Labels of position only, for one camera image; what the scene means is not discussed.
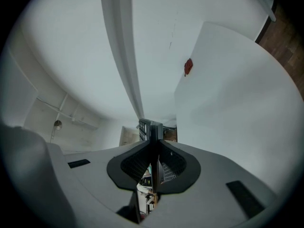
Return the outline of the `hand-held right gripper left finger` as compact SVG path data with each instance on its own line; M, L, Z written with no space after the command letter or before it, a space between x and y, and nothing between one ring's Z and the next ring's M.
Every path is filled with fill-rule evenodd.
M148 169L151 159L150 141L137 142L132 149L108 162L107 174L118 188L134 190Z

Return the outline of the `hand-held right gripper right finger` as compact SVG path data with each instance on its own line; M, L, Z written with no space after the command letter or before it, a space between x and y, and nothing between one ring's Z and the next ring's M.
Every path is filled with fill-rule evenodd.
M159 140L159 162L163 168L164 183L159 184L159 195L185 192L199 178L201 166L191 154Z

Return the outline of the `red cloth item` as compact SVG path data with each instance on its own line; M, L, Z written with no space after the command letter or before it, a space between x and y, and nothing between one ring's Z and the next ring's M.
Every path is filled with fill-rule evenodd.
M184 64L184 76L188 75L193 67L192 59L189 58Z

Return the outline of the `white ceiling pipe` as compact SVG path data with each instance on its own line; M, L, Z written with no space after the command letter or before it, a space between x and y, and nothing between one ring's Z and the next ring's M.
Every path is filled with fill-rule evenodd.
M101 118L80 104L68 93L66 93L65 96L59 100L58 105L52 104L41 97L37 97L37 99L57 112L57 120L62 116L68 118L74 124L84 125L86 128L93 130L98 129L100 125Z

